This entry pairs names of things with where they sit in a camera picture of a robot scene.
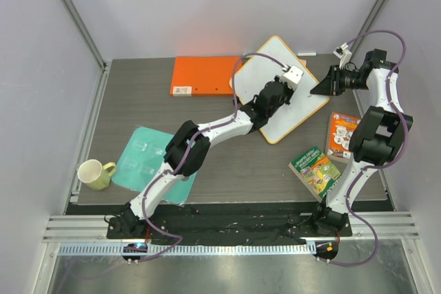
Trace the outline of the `yellow-framed whiteboard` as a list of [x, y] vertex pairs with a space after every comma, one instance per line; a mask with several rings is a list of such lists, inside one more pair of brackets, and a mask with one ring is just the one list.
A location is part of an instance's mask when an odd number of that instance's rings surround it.
[[[329, 97], [310, 94], [310, 90], [318, 84], [318, 80], [279, 36], [272, 36], [258, 49], [258, 52], [304, 71], [290, 104], [279, 108], [260, 129], [268, 143], [276, 144], [326, 105]], [[267, 82], [282, 74], [281, 67], [273, 61], [261, 56], [252, 56], [235, 74], [236, 95], [242, 104], [248, 103], [259, 94]]]

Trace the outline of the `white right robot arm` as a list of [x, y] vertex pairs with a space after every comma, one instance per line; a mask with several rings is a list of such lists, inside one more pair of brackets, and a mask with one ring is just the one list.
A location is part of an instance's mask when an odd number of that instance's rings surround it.
[[377, 170], [397, 161], [404, 149], [413, 119], [399, 104], [397, 78], [398, 66], [387, 60], [386, 51], [374, 49], [366, 53], [359, 69], [350, 70], [343, 63], [332, 65], [311, 90], [325, 96], [367, 90], [371, 98], [371, 106], [350, 138], [351, 158], [345, 170], [312, 215], [311, 227], [318, 235], [347, 227], [353, 201], [365, 183]]

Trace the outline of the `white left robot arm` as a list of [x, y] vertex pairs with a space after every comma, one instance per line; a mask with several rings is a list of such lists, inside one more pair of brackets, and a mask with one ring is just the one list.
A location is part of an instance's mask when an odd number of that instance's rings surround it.
[[166, 146], [155, 177], [124, 205], [119, 215], [110, 219], [108, 231], [123, 238], [141, 237], [164, 195], [178, 181], [201, 168], [210, 148], [264, 127], [282, 106], [290, 104], [299, 81], [288, 74], [275, 76], [248, 103], [240, 106], [235, 102], [232, 115], [199, 125], [192, 120], [184, 122]]

